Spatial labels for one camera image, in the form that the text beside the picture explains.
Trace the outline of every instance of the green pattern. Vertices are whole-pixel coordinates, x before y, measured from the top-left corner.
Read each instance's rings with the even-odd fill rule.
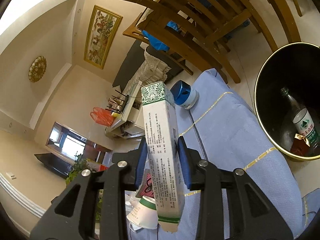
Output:
[[[141,88],[141,94],[143,106],[166,100],[170,105],[174,107],[173,95],[162,81],[144,86],[143,88]]]
[[[180,218],[167,218],[167,217],[158,216],[158,221],[178,224],[180,222]]]
[[[153,210],[156,210],[156,204],[151,203],[151,202],[149,202],[148,200],[146,200],[146,199],[144,199],[144,198],[140,199],[139,202],[140,202],[142,205],[144,205],[144,206],[146,206],[146,207],[148,207],[148,208],[151,208],[151,209],[153,209]]]

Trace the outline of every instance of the black trash bin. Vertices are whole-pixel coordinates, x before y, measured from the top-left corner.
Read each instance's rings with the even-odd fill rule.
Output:
[[[282,87],[301,98],[308,108],[315,127],[320,127],[320,48],[316,45],[296,42],[274,52],[263,64],[254,88],[254,107],[260,126],[270,141],[284,154],[298,161],[316,160],[301,157],[285,147],[289,134],[296,129],[291,122],[289,103],[281,96]]]

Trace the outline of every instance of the gold picture frame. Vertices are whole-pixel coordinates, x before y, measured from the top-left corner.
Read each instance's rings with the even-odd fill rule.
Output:
[[[85,42],[84,60],[103,69],[122,16],[98,5],[93,7]]]

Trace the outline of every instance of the metal screw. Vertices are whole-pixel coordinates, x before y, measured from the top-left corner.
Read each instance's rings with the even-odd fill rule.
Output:
[[[206,166],[208,166],[208,162],[207,162],[206,160],[200,160],[200,161],[199,161],[199,165],[200,165],[201,167],[206,167]]]
[[[238,176],[242,176],[244,174],[244,170],[243,169],[236,169],[235,173],[238,175]]]
[[[81,175],[84,176],[84,177],[86,177],[86,176],[89,176],[90,173],[91,173],[91,171],[88,170],[88,169],[86,169],[86,170],[83,170],[83,171],[81,172]]]
[[[127,164],[128,163],[126,161],[119,161],[118,162],[118,167],[123,168],[123,167],[127,166]]]

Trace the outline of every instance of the light switch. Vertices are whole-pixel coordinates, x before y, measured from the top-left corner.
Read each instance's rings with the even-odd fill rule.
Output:
[[[7,172],[6,174],[10,179],[16,179],[17,178],[12,172]]]

